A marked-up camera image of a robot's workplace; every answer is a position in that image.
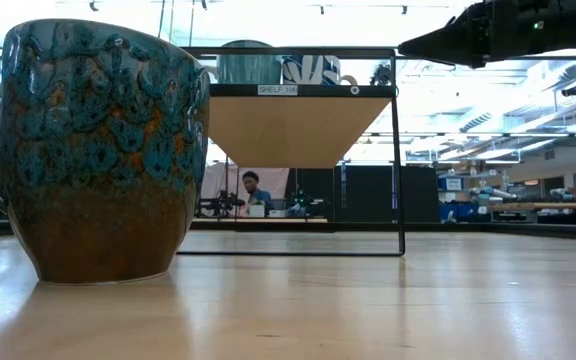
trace mug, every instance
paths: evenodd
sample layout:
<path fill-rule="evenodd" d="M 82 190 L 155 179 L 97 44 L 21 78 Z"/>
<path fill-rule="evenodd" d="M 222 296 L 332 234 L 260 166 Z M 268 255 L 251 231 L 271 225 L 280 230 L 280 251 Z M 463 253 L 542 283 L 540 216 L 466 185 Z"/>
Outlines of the mug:
<path fill-rule="evenodd" d="M 208 135 L 208 73 L 172 44 L 80 20 L 5 37 L 0 208 L 40 280 L 167 271 L 193 218 Z"/>
<path fill-rule="evenodd" d="M 357 85 L 350 76 L 341 76 L 339 58 L 332 55 L 291 55 L 284 59 L 284 84 L 340 85 L 346 80 Z"/>
<path fill-rule="evenodd" d="M 272 47 L 255 40 L 237 40 L 222 47 Z M 217 66 L 205 66 L 220 84 L 281 83 L 281 60 L 276 55 L 220 55 Z"/>

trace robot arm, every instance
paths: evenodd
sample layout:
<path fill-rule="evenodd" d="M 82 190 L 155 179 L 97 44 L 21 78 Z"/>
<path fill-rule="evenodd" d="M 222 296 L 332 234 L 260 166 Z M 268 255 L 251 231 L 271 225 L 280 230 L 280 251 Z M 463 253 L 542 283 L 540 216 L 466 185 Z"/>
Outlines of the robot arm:
<path fill-rule="evenodd" d="M 563 49 L 576 49 L 576 0 L 485 0 L 443 28 L 404 42 L 399 53 L 480 68 Z"/>

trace gray mug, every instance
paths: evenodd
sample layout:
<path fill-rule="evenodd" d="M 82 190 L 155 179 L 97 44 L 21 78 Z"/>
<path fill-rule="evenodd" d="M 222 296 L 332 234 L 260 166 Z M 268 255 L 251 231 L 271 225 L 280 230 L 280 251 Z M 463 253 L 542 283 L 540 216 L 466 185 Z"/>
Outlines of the gray mug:
<path fill-rule="evenodd" d="M 237 40 L 222 47 L 272 47 L 255 40 Z M 281 57 L 277 55 L 220 55 L 217 66 L 205 66 L 220 84 L 281 83 Z"/>

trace person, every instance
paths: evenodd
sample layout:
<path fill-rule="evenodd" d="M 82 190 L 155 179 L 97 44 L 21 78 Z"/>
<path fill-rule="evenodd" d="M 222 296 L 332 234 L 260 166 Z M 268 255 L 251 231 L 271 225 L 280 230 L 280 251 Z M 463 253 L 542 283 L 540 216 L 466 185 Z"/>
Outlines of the person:
<path fill-rule="evenodd" d="M 244 176 L 241 177 L 246 187 L 246 191 L 250 194 L 248 198 L 248 204 L 254 205 L 256 203 L 263 203 L 265 206 L 266 213 L 268 210 L 273 209 L 272 197 L 267 191 L 263 191 L 257 187 L 259 184 L 259 175 L 254 171 L 246 171 Z"/>

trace white wall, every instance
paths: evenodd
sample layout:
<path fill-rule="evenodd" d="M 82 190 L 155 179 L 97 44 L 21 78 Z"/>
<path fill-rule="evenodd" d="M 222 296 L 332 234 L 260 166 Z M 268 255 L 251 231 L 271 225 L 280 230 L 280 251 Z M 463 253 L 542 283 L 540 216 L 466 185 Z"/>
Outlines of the white wall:
<path fill-rule="evenodd" d="M 555 158 L 544 159 L 544 152 L 524 158 L 523 164 L 513 165 L 507 170 L 510 181 L 525 181 L 563 176 L 566 186 L 574 186 L 576 174 L 576 146 L 555 148 Z"/>

